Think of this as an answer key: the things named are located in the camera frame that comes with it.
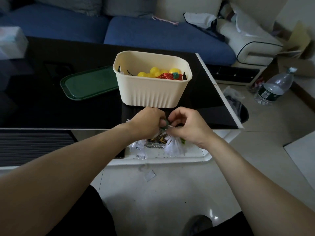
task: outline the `black shoe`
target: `black shoe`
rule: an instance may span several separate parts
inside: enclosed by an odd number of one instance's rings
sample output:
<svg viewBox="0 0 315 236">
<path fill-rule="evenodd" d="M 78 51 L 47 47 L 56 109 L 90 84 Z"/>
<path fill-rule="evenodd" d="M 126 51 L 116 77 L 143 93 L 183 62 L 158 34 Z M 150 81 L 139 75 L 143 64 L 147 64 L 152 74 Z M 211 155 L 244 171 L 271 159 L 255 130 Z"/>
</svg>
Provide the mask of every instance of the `black shoe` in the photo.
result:
<svg viewBox="0 0 315 236">
<path fill-rule="evenodd" d="M 212 227 L 212 221 L 205 215 L 197 215 L 191 218 L 185 225 L 182 235 L 193 236 L 203 230 Z"/>
</svg>

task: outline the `black glass tabletop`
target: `black glass tabletop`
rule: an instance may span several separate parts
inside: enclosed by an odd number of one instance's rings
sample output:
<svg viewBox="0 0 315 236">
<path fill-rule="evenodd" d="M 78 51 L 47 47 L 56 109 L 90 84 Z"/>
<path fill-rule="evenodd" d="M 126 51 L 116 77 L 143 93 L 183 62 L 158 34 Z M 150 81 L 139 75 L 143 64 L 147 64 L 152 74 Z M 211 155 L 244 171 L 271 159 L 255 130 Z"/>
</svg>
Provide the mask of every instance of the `black glass tabletop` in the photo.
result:
<svg viewBox="0 0 315 236">
<path fill-rule="evenodd" d="M 0 129 L 110 129 L 143 107 L 128 106 L 119 90 L 74 101 L 60 80 L 70 74 L 113 65 L 126 50 L 174 55 L 192 70 L 178 106 L 198 110 L 212 129 L 237 129 L 209 76 L 194 53 L 28 37 L 24 59 L 0 61 Z M 174 109 L 163 109 L 168 116 Z"/>
</svg>

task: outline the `storage bin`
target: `storage bin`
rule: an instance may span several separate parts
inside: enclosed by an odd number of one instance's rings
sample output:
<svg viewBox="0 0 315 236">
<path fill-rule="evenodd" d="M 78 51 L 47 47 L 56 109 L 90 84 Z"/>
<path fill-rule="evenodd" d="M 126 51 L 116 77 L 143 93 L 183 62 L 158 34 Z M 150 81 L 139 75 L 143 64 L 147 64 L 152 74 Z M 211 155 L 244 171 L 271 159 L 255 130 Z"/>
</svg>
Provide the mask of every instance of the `storage bin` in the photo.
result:
<svg viewBox="0 0 315 236">
<path fill-rule="evenodd" d="M 187 80 L 179 81 L 128 75 L 128 71 L 133 75 L 137 75 L 139 72 L 149 73 L 152 67 L 166 70 L 178 68 L 182 74 L 185 73 Z M 174 108 L 178 104 L 187 83 L 192 78 L 186 60 L 171 55 L 138 51 L 120 52 L 116 56 L 113 69 L 117 76 L 122 102 L 133 106 Z"/>
</svg>

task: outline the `blue seat cushion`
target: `blue seat cushion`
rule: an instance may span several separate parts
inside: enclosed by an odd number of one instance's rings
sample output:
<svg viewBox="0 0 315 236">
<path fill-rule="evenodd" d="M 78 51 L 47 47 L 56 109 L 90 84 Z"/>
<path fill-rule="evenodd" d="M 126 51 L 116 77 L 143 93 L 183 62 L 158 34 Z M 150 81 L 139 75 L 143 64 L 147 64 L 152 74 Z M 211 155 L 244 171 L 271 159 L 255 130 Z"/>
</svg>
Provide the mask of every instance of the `blue seat cushion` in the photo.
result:
<svg viewBox="0 0 315 236">
<path fill-rule="evenodd" d="M 153 19 L 114 17 L 105 44 L 199 53 L 206 64 L 231 65 L 234 51 L 225 42 L 181 22 L 175 26 Z"/>
<path fill-rule="evenodd" d="M 103 43 L 109 20 L 44 4 L 32 4 L 0 17 L 0 25 L 16 25 L 25 35 Z"/>
</svg>

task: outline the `large water bottle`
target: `large water bottle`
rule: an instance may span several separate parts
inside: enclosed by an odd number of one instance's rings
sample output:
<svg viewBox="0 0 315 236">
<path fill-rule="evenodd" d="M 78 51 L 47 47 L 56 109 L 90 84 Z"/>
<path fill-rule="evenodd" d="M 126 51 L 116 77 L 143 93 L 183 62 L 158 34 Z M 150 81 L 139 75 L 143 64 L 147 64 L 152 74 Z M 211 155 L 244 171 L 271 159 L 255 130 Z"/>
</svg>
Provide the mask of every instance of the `large water bottle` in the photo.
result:
<svg viewBox="0 0 315 236">
<path fill-rule="evenodd" d="M 262 105 L 271 105 L 281 95 L 289 90 L 293 83 L 293 74 L 297 68 L 290 67 L 286 73 L 273 76 L 264 85 L 260 87 L 255 94 L 255 100 Z"/>
</svg>

